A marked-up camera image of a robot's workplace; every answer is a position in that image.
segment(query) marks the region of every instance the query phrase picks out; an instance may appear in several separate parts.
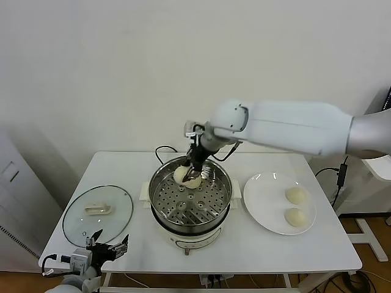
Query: glass lid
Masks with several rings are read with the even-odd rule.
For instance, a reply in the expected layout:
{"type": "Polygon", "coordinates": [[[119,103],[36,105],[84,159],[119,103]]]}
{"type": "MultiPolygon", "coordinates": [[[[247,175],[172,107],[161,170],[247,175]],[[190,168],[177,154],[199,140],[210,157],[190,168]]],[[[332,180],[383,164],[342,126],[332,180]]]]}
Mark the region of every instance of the glass lid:
{"type": "Polygon", "coordinates": [[[98,242],[107,243],[125,229],[133,213],[130,194],[121,187],[97,186],[80,195],[67,209],[62,220],[65,237],[85,247],[86,237],[103,229],[98,242]]]}

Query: black cable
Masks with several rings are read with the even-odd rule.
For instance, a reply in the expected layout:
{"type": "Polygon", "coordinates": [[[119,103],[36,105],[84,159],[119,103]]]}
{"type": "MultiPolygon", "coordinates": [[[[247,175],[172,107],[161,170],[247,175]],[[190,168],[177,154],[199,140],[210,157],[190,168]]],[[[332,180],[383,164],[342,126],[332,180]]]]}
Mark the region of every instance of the black cable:
{"type": "Polygon", "coordinates": [[[338,198],[338,196],[340,195],[340,191],[341,191],[341,186],[338,186],[337,193],[335,194],[335,198],[334,198],[334,201],[332,202],[332,205],[331,205],[331,206],[334,207],[335,202],[337,201],[337,198],[338,198]]]}
{"type": "Polygon", "coordinates": [[[341,275],[341,274],[338,273],[338,274],[334,275],[332,278],[329,278],[329,279],[328,279],[328,281],[327,281],[327,283],[326,283],[326,285],[325,285],[325,287],[324,287],[324,289],[323,289],[323,293],[326,293],[326,289],[327,289],[328,285],[331,283],[331,281],[334,280],[335,278],[339,277],[340,275],[341,275]]]}
{"type": "Polygon", "coordinates": [[[226,159],[229,158],[229,156],[231,156],[235,151],[236,149],[238,148],[238,146],[241,144],[241,142],[236,142],[234,144],[234,146],[231,148],[231,150],[228,152],[228,154],[223,158],[223,159],[219,159],[218,157],[216,157],[215,155],[212,154],[212,157],[215,158],[215,160],[219,161],[219,162],[224,162],[226,159]]]}
{"type": "Polygon", "coordinates": [[[322,286],[324,284],[324,282],[323,283],[321,283],[320,285],[318,285],[317,287],[315,287],[314,289],[312,289],[312,291],[310,292],[310,293],[313,293],[314,291],[315,291],[315,293],[321,293],[320,292],[320,290],[318,289],[320,286],[322,286]]]}
{"type": "Polygon", "coordinates": [[[334,286],[337,287],[337,288],[339,289],[339,291],[341,291],[342,293],[346,293],[344,290],[341,289],[340,286],[338,286],[337,284],[335,284],[333,280],[331,280],[331,283],[333,283],[334,286]]]}
{"type": "Polygon", "coordinates": [[[197,126],[200,127],[202,130],[205,130],[204,125],[194,124],[194,125],[193,125],[193,132],[196,131],[196,127],[197,127],[197,126]]]}
{"type": "Polygon", "coordinates": [[[65,273],[51,273],[49,275],[45,275],[45,264],[46,264],[46,260],[48,259],[53,259],[53,260],[56,260],[57,259],[57,255],[47,255],[43,261],[42,261],[42,267],[41,267],[41,272],[42,272],[42,275],[45,277],[45,278],[55,278],[55,277],[61,277],[61,276],[66,276],[66,275],[79,275],[80,272],[77,272],[77,271],[72,271],[72,272],[65,272],[65,273]]]}
{"type": "Polygon", "coordinates": [[[336,172],[338,172],[338,171],[339,171],[339,169],[338,169],[338,168],[332,168],[332,167],[323,168],[323,169],[321,169],[321,170],[317,171],[317,173],[315,174],[315,177],[317,177],[317,176],[318,176],[320,173],[322,173],[323,171],[326,171],[326,170],[334,170],[334,171],[336,171],[336,172]]]}
{"type": "Polygon", "coordinates": [[[42,267],[41,267],[41,273],[42,275],[45,273],[45,264],[46,264],[46,261],[48,259],[53,259],[53,260],[56,260],[57,259],[57,255],[46,255],[45,258],[43,259],[42,261],[42,267]]]}
{"type": "Polygon", "coordinates": [[[221,289],[221,278],[220,278],[220,275],[214,275],[214,277],[217,279],[217,281],[219,282],[219,287],[221,289]]]}
{"type": "Polygon", "coordinates": [[[367,276],[367,274],[357,271],[356,276],[360,280],[359,282],[355,282],[351,279],[350,275],[348,273],[342,273],[342,281],[345,287],[349,290],[349,292],[352,293],[370,293],[371,292],[371,284],[373,289],[375,290],[376,293],[376,288],[373,285],[371,279],[367,276]]]}
{"type": "Polygon", "coordinates": [[[161,145],[161,146],[158,146],[156,149],[155,149],[155,156],[158,158],[159,162],[163,165],[163,161],[160,159],[159,155],[158,155],[158,150],[160,150],[161,148],[170,148],[171,150],[173,150],[174,152],[178,152],[175,148],[173,148],[172,146],[169,146],[169,145],[161,145]]]}
{"type": "Polygon", "coordinates": [[[213,288],[214,287],[214,275],[208,275],[208,280],[211,283],[211,287],[210,288],[213,288]]]}

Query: wooden floor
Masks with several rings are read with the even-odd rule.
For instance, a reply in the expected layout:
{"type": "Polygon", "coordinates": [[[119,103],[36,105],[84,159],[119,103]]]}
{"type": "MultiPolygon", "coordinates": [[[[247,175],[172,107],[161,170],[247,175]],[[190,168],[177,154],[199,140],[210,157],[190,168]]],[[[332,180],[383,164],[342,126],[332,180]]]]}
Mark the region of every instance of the wooden floor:
{"type": "MultiPolygon", "coordinates": [[[[391,259],[391,227],[384,222],[385,218],[366,218],[372,231],[380,241],[387,256],[391,259]]],[[[347,233],[359,233],[360,229],[354,219],[341,219],[347,233]]],[[[391,280],[391,262],[378,262],[371,248],[367,244],[356,244],[356,248],[362,263],[363,270],[368,270],[391,280]]],[[[145,275],[133,274],[131,277],[147,284],[153,288],[201,288],[198,275],[145,275]]],[[[391,283],[368,275],[376,286],[378,293],[391,292],[391,283]]],[[[284,287],[283,276],[279,275],[252,275],[253,280],[260,288],[284,287]]],[[[297,286],[298,275],[290,275],[292,286],[297,286]]],[[[335,283],[346,293],[349,292],[338,277],[335,283]]],[[[55,287],[61,282],[61,278],[46,279],[40,274],[34,273],[7,273],[0,272],[0,292],[1,293],[42,293],[55,287]]],[[[256,285],[248,275],[235,275],[227,280],[230,288],[256,288],[256,285]]],[[[140,287],[137,283],[129,280],[123,274],[114,274],[111,279],[111,286],[140,287]]],[[[333,284],[329,284],[326,293],[341,292],[333,284]]]]}

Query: white plate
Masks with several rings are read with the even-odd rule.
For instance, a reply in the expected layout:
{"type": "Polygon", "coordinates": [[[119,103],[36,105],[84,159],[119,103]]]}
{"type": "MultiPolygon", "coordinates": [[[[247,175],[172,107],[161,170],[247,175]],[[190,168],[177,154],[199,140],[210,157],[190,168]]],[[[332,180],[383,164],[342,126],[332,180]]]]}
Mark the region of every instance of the white plate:
{"type": "Polygon", "coordinates": [[[312,227],[316,218],[316,207],[308,190],[299,182],[276,172],[264,172],[248,180],[244,186],[244,203],[253,218],[266,229],[283,235],[297,235],[312,227]],[[301,204],[291,203],[285,191],[291,187],[303,188],[307,193],[307,201],[301,204]],[[294,227],[286,220],[287,209],[298,208],[308,218],[308,224],[294,227]]]}

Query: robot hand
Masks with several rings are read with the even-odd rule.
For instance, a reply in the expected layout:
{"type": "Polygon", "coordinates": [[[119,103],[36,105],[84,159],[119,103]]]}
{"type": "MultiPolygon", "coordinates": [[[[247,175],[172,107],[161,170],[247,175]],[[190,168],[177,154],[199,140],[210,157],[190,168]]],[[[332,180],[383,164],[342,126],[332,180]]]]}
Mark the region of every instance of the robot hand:
{"type": "Polygon", "coordinates": [[[121,243],[115,245],[97,242],[103,230],[95,232],[86,239],[86,248],[77,248],[71,256],[61,256],[62,262],[70,264],[70,272],[45,272],[45,263],[48,258],[57,259],[57,255],[48,255],[42,262],[42,275],[46,278],[64,276],[64,280],[57,287],[46,293],[91,293],[100,287],[102,265],[106,261],[114,261],[128,251],[127,235],[121,243]]]}
{"type": "Polygon", "coordinates": [[[192,140],[185,163],[185,166],[191,166],[191,168],[183,177],[183,182],[196,179],[200,176],[203,162],[209,156],[216,154],[220,148],[236,142],[236,145],[232,149],[233,152],[241,143],[236,139],[232,140],[215,136],[213,134],[213,128],[208,122],[204,125],[192,121],[186,122],[185,136],[192,140]]]}

